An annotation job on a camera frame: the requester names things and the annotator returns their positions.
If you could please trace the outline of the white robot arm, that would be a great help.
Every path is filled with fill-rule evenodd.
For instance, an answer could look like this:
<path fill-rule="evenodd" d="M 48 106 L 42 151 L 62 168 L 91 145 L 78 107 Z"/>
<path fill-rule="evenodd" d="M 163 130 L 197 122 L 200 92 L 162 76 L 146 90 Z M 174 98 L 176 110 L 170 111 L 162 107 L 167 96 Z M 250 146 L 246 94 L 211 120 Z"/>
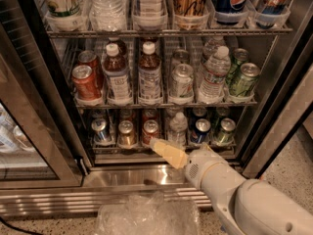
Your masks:
<path fill-rule="evenodd" d="M 267 182 L 244 178 L 208 145 L 186 153 L 154 138 L 150 147 L 204 192 L 228 235 L 313 235 L 313 214 Z"/>

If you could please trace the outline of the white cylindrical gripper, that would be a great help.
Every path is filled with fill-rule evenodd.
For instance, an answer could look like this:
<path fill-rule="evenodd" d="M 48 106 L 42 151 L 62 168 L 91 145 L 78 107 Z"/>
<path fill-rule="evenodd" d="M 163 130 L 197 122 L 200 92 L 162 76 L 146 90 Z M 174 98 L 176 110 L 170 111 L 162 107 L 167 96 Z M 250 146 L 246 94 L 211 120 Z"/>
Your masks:
<path fill-rule="evenodd" d="M 182 146 L 164 139 L 153 138 L 150 147 L 174 168 L 185 166 L 186 178 L 196 189 L 203 191 L 212 203 L 229 201 L 236 189 L 246 181 L 205 143 L 191 152 L 189 157 Z"/>

